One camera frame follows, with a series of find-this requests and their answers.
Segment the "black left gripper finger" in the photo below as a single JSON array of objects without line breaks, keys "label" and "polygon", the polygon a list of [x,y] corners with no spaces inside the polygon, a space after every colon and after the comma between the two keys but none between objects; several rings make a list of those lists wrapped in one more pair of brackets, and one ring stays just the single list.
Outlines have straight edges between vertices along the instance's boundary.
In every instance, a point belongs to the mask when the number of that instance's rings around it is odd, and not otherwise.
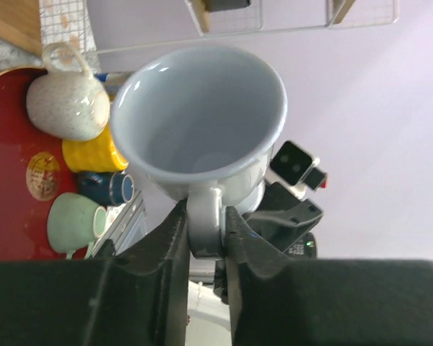
[{"label": "black left gripper finger", "polygon": [[185,203],[115,257],[0,262],[0,345],[183,345]]}]

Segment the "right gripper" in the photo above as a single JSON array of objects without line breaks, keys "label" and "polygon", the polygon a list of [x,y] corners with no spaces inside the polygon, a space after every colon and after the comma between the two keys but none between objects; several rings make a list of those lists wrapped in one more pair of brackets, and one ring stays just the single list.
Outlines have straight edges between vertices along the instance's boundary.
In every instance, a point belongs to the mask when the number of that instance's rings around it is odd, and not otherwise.
[{"label": "right gripper", "polygon": [[315,259],[322,217],[278,182],[226,210],[233,344],[433,345],[433,261]]}]

